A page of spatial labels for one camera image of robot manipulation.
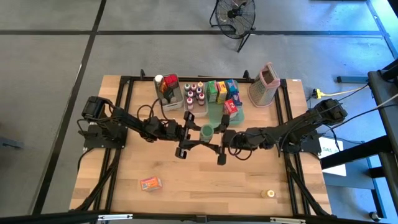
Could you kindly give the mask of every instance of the orange box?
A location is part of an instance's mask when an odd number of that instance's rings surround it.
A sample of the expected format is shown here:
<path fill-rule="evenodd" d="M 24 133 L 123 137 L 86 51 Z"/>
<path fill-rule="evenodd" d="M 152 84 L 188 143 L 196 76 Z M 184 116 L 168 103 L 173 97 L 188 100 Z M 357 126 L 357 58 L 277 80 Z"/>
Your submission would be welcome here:
<path fill-rule="evenodd" d="M 149 177 L 148 179 L 140 180 L 141 190 L 151 192 L 162 188 L 162 181 L 157 177 Z"/>

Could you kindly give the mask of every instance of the small box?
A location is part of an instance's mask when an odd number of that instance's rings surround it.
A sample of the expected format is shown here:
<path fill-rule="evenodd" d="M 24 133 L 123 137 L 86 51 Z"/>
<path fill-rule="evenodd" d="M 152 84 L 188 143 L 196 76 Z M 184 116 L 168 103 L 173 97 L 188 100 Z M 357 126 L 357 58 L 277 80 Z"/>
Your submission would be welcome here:
<path fill-rule="evenodd" d="M 222 104 L 225 102 L 226 95 L 228 93 L 224 81 L 217 83 L 217 90 L 218 90 L 217 103 Z"/>
<path fill-rule="evenodd" d="M 170 74 L 167 77 L 164 77 L 164 81 L 167 84 L 167 87 L 169 88 L 176 88 L 178 87 L 178 78 L 176 74 Z"/>
<path fill-rule="evenodd" d="M 236 86 L 236 83 L 234 80 L 226 80 L 225 81 L 226 89 L 228 91 L 228 94 L 226 96 L 227 99 L 230 99 L 233 94 L 238 93 L 238 87 Z"/>
<path fill-rule="evenodd" d="M 217 100 L 217 85 L 216 81 L 208 81 L 206 84 L 206 94 L 207 95 L 207 100 L 209 103 L 213 103 Z"/>
<path fill-rule="evenodd" d="M 237 108 L 242 107 L 243 103 L 241 101 L 241 95 L 239 94 L 239 92 L 232 94 L 231 99 L 233 100 Z"/>
<path fill-rule="evenodd" d="M 148 179 L 140 180 L 141 190 L 151 192 L 162 188 L 162 182 L 157 177 L 149 177 Z"/>
<path fill-rule="evenodd" d="M 226 100 L 224 102 L 224 114 L 228 114 L 229 119 L 233 119 L 238 114 L 238 109 L 236 108 L 232 99 Z"/>

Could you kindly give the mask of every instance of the gray floor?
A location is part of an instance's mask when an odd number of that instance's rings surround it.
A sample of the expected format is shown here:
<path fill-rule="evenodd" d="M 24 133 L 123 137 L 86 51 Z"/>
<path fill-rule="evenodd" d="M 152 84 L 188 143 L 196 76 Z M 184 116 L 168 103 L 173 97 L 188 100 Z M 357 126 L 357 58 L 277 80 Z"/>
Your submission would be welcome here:
<path fill-rule="evenodd" d="M 208 30 L 215 1 L 108 1 L 100 30 Z M 398 46 L 398 22 L 385 0 L 372 0 Z M 99 0 L 1 1 L 0 29 L 90 30 Z M 365 2 L 256 1 L 258 30 L 378 30 Z M 56 130 L 75 81 L 87 36 L 0 35 L 0 136 L 23 141 L 20 150 L 0 150 L 0 216 L 29 212 Z M 307 95 L 357 88 L 336 84 L 338 75 L 365 75 L 393 60 L 382 37 L 252 36 L 241 53 L 222 35 L 97 36 L 72 114 L 44 212 L 68 209 L 83 138 L 76 120 L 88 96 L 96 95 L 103 75 L 255 76 L 273 62 L 282 78 L 300 78 Z M 344 101 L 353 116 L 375 106 L 369 89 Z M 341 138 L 367 141 L 384 133 L 377 113 L 338 128 Z M 397 222 L 385 180 L 379 180 L 388 220 Z M 374 210 L 369 190 L 328 187 L 332 210 L 343 218 L 368 220 Z"/>

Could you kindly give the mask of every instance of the wooden tabletop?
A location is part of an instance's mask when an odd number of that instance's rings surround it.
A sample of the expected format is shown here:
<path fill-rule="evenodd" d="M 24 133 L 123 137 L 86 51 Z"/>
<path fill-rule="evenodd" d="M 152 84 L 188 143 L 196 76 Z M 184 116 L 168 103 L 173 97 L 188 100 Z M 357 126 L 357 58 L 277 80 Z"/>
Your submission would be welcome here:
<path fill-rule="evenodd" d="M 104 76 L 99 96 L 115 102 L 120 76 Z M 293 117 L 307 110 L 302 82 L 287 80 Z M 240 83 L 239 92 L 243 100 L 245 120 L 239 126 L 229 129 L 244 131 L 249 127 L 277 126 L 275 103 L 267 108 L 256 108 L 249 101 L 249 84 Z M 284 121 L 287 116 L 282 90 L 279 90 Z M 152 82 L 134 82 L 129 112 L 136 116 L 137 109 L 152 104 L 156 99 Z M 154 108 L 155 116 L 162 117 L 159 105 Z M 140 110 L 140 119 L 147 118 L 149 110 Z M 166 111 L 170 119 L 184 124 L 183 108 Z M 195 118 L 197 125 L 208 123 L 208 118 Z M 198 132 L 191 131 L 192 139 L 198 139 Z M 211 140 L 220 144 L 220 135 Z M 176 142 L 157 141 L 148 143 L 139 134 L 129 130 L 126 147 L 121 160 L 114 189 L 112 212 L 136 213 L 179 213 L 207 215 L 280 215 L 291 216 L 289 188 L 283 157 L 277 149 L 256 150 L 250 159 L 240 161 L 227 155 L 224 166 L 216 164 L 217 156 L 204 146 L 194 147 L 187 159 L 174 156 Z M 76 208 L 98 182 L 104 149 L 94 149 L 82 160 L 73 191 L 70 208 Z M 311 154 L 301 153 L 305 183 L 317 202 L 331 212 L 319 160 Z M 157 176 L 163 188 L 153 192 L 142 191 L 139 181 Z M 104 207 L 107 187 L 101 199 Z M 299 211 L 303 213 L 301 196 L 295 186 Z M 262 190 L 273 190 L 274 198 L 262 198 Z"/>

